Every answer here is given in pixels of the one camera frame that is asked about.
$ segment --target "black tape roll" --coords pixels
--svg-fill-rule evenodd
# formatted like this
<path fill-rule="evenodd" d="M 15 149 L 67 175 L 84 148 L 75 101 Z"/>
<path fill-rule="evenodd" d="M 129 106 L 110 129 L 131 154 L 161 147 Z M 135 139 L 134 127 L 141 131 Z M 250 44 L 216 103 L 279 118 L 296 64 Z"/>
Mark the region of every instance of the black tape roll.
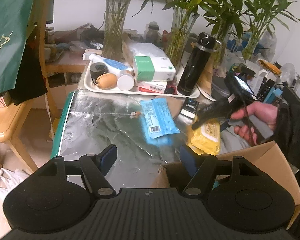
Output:
<path fill-rule="evenodd" d="M 103 74 L 108 73 L 108 68 L 104 63 L 97 62 L 90 65 L 91 78 L 97 80 Z"/>

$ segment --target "metal screw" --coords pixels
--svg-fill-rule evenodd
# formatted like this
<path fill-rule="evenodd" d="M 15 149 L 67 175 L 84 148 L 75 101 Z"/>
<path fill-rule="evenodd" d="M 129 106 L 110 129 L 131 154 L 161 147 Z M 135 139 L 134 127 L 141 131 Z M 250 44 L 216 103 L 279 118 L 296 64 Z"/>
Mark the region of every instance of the metal screw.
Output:
<path fill-rule="evenodd" d="M 190 196 L 197 196 L 201 193 L 201 190 L 196 187 L 190 187 L 186 189 L 186 193 Z"/>
<path fill-rule="evenodd" d="M 112 193 L 113 193 L 113 190 L 108 187 L 102 187 L 102 188 L 98 189 L 98 194 L 101 196 L 108 196 L 108 195 L 111 195 Z"/>

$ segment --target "floor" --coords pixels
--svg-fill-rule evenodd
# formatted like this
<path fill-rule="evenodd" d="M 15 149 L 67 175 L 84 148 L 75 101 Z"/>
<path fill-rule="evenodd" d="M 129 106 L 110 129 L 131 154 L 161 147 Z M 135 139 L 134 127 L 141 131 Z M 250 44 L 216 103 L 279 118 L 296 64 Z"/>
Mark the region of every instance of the floor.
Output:
<path fill-rule="evenodd" d="M 45 164 L 51 154 L 52 141 L 49 138 L 50 120 L 45 109 L 31 109 L 21 130 L 20 138 L 38 167 Z M 0 143 L 0 163 L 4 168 L 15 171 L 24 169 L 10 148 Z M 0 238 L 10 231 L 2 211 L 0 199 Z"/>

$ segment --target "hand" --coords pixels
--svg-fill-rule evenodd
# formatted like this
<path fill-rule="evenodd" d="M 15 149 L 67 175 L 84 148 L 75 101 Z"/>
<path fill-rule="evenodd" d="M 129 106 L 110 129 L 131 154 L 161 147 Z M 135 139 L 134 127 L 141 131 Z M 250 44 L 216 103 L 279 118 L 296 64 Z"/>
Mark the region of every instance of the hand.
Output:
<path fill-rule="evenodd" d="M 256 101 L 247 106 L 247 112 L 248 115 L 254 114 L 260 121 L 265 122 L 272 131 L 275 130 L 278 114 L 278 108 L 276 106 Z M 239 111 L 233 113 L 231 115 L 231 119 L 240 120 L 245 116 L 245 111 L 242 108 Z M 248 131 L 247 125 L 244 125 L 243 127 L 236 126 L 234 128 L 234 133 L 239 134 L 239 136 L 245 139 L 250 145 L 257 145 L 257 135 L 254 132 L 253 127 L 251 127 L 252 139 L 250 138 L 250 133 Z"/>

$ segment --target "fingers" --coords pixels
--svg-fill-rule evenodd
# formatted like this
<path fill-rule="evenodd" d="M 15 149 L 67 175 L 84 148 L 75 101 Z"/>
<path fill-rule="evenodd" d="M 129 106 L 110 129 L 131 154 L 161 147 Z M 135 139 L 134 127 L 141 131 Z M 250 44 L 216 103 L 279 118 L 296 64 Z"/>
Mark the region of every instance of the fingers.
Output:
<path fill-rule="evenodd" d="M 252 138 L 250 137 L 249 128 L 247 125 L 244 125 L 243 127 L 234 127 L 234 133 L 245 139 L 251 146 L 257 145 L 257 134 L 254 132 L 253 127 L 251 127 Z"/>
<path fill-rule="evenodd" d="M 258 109 L 260 109 L 260 105 L 259 104 L 262 104 L 262 103 L 256 101 L 256 102 L 253 102 L 251 105 L 248 105 L 247 106 L 248 115 L 252 115 L 256 111 L 258 111 Z M 244 111 L 243 108 L 241 108 L 240 110 L 238 110 L 237 112 L 234 112 L 231 115 L 231 119 L 239 120 L 239 119 L 242 119 L 245 116 L 246 116 L 245 111 Z"/>

